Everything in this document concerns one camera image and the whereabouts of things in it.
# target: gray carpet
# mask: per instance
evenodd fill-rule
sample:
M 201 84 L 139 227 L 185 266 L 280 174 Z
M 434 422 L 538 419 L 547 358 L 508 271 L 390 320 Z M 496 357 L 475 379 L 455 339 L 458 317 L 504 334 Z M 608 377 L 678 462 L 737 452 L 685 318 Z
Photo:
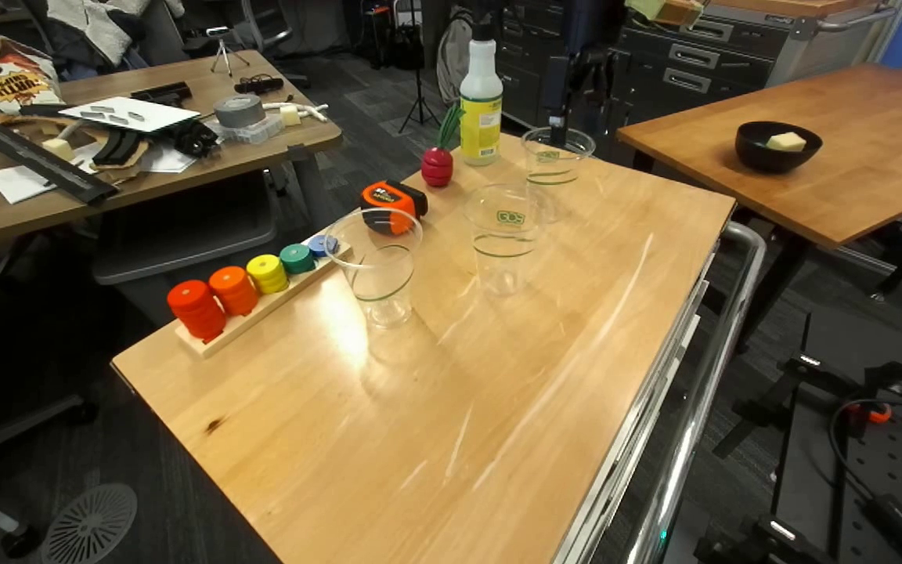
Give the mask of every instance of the gray carpet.
M 353 206 L 368 182 L 400 179 L 417 170 L 436 126 L 421 128 L 411 121 L 407 132 L 397 133 L 415 96 L 412 74 L 371 70 L 366 62 L 348 56 L 289 67 L 312 76 L 314 89 L 308 95 L 317 103 L 329 103 L 330 117 L 343 128 L 344 146 L 319 158 L 337 199 Z M 440 111 L 436 93 L 427 89 L 431 106 Z M 93 424 L 69 428 L 57 422 L 0 447 L 0 506 L 46 528 L 83 490 L 123 482 L 139 495 L 139 516 L 128 538 L 104 562 L 276 563 L 179 443 L 112 374 L 110 358 L 153 328 L 114 289 L 92 282 L 91 251 L 91 244 L 78 237 L 65 237 L 61 245 L 40 240 L 20 261 L 16 283 L 0 286 L 0 421 L 69 392 L 85 393 L 100 405 Z M 712 268 L 713 281 L 727 285 L 736 267 L 732 257 L 720 256 Z M 814 255 L 758 329 L 749 352 L 731 362 L 684 494 L 708 509 L 716 524 L 734 529 L 745 516 L 767 510 L 773 488 L 769 474 L 781 445 L 780 433 L 759 429 L 727 460 L 713 457 L 712 446 L 737 421 L 731 401 L 765 388 L 774 364 L 798 345 L 806 311 L 815 304 L 857 312 L 902 330 L 902 289 L 887 303 L 876 304 L 864 297 L 864 288 L 875 280 Z M 701 352 L 698 343 L 705 342 L 712 323 L 712 315 L 705 315 L 676 385 L 690 385 Z M 659 456 L 669 445 L 680 403 L 679 394 L 667 397 L 595 562 L 615 561 L 626 541 L 647 499 Z M 39 557 L 21 562 L 39 562 Z

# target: snack bag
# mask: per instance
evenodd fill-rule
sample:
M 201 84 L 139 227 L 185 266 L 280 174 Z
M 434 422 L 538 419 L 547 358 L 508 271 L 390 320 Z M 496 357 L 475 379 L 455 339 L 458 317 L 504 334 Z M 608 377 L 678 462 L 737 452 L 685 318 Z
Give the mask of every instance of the snack bag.
M 51 57 L 0 35 L 0 117 L 32 103 L 62 103 Z

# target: duct tape roll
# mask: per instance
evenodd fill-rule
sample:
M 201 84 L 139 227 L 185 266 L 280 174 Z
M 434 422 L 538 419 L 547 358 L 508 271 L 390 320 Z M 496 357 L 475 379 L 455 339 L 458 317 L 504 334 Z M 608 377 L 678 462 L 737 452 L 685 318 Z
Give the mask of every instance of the duct tape roll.
M 253 94 L 236 94 L 215 104 L 215 116 L 218 123 L 226 128 L 244 128 L 266 118 L 260 96 Z

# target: printed logo on cup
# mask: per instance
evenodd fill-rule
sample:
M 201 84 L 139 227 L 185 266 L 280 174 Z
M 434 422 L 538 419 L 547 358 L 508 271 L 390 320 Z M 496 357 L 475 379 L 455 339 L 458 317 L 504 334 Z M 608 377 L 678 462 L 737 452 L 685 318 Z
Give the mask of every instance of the printed logo on cup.
M 516 211 L 499 210 L 496 212 L 496 221 L 505 222 L 508 225 L 524 225 L 524 214 Z
M 538 163 L 555 163 L 559 160 L 558 150 L 540 150 L 536 156 Z

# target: wooden tabletop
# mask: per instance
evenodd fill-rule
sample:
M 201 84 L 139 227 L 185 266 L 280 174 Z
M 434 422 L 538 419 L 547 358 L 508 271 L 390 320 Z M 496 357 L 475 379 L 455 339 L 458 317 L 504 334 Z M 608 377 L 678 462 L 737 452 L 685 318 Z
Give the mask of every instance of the wooden tabletop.
M 240 76 L 256 74 L 280 76 L 279 71 L 266 62 L 257 51 L 241 51 L 240 55 L 250 61 L 251 67 L 245 67 L 241 61 L 233 58 L 235 79 L 229 78 L 223 62 L 218 65 L 216 72 L 211 72 L 212 59 L 204 58 L 64 82 L 61 85 L 61 96 L 65 103 L 89 103 L 111 96 L 128 96 L 130 92 L 136 90 L 151 89 L 154 86 L 182 80 L 193 92 L 193 97 L 186 100 L 183 107 L 209 114 L 215 101 L 235 93 L 233 85 Z M 286 78 L 283 90 L 264 94 L 262 98 L 264 101 L 283 101 L 289 93 L 294 94 L 296 103 L 309 103 L 307 97 L 298 92 Z M 302 143 L 312 151 L 330 149 L 341 143 L 341 132 L 332 121 L 323 124 L 316 119 L 306 118 L 301 121 L 301 125 L 287 128 L 282 135 L 262 144 L 225 143 L 218 153 L 190 165 L 186 171 L 178 175 L 154 172 L 142 174 L 130 182 L 122 183 L 119 186 L 121 193 L 111 197 L 106 204 L 98 208 L 83 206 L 57 190 L 18 204 L 6 202 L 0 194 L 0 239 L 59 225 L 112 208 L 121 208 L 153 197 L 165 196 L 226 176 L 254 171 L 266 165 L 279 163 L 286 157 L 288 146 Z M 14 165 L 16 164 L 13 161 L 0 154 L 0 168 Z
M 792 17 L 824 17 L 878 3 L 878 0 L 712 0 L 713 6 Z
M 115 368 L 287 564 L 549 562 L 734 203 L 587 161 L 529 288 L 483 293 L 470 190 L 426 190 L 414 314 L 369 329 L 339 270 L 199 360 L 161 328 Z
M 744 167 L 746 121 L 784 121 L 824 146 L 786 175 Z M 666 115 L 619 139 L 828 248 L 902 215 L 902 70 L 860 65 Z

